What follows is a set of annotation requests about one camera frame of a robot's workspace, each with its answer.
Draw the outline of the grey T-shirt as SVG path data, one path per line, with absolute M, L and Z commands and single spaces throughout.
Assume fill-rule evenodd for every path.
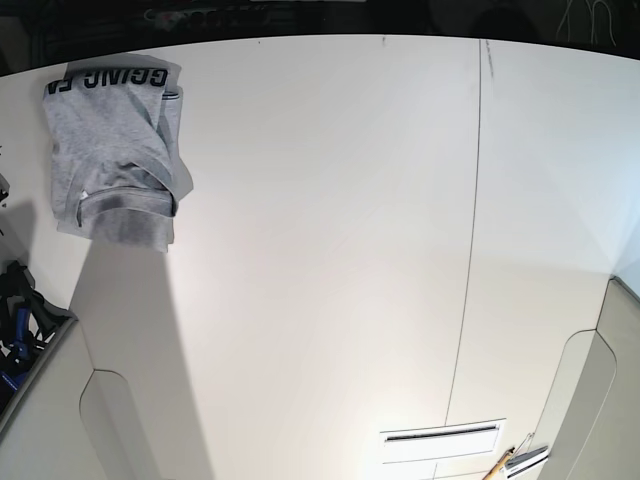
M 181 68 L 149 55 L 72 61 L 43 91 L 60 232 L 165 253 L 193 180 L 179 153 Z

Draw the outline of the white slotted grommet plate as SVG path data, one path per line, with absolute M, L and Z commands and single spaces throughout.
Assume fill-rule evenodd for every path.
M 493 454 L 505 419 L 426 429 L 384 431 L 379 434 L 383 464 L 443 461 Z

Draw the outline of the yellow pencil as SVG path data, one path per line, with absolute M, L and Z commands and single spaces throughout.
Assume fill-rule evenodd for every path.
M 491 470 L 483 477 L 483 480 L 492 480 L 495 475 L 504 468 L 505 464 L 513 457 L 515 448 L 511 447 L 504 452 L 498 462 L 491 468 Z

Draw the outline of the blue clamps pile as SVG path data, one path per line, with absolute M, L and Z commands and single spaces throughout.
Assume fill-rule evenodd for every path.
M 35 289 L 27 266 L 8 263 L 1 273 L 1 409 L 25 383 L 57 333 L 76 317 Z

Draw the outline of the grey binder clip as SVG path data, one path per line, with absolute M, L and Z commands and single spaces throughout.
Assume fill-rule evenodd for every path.
M 533 465 L 545 461 L 549 456 L 549 447 L 543 445 L 532 449 L 534 434 L 529 433 L 514 455 L 506 462 L 504 470 L 508 474 L 515 474 L 516 470 L 527 470 Z

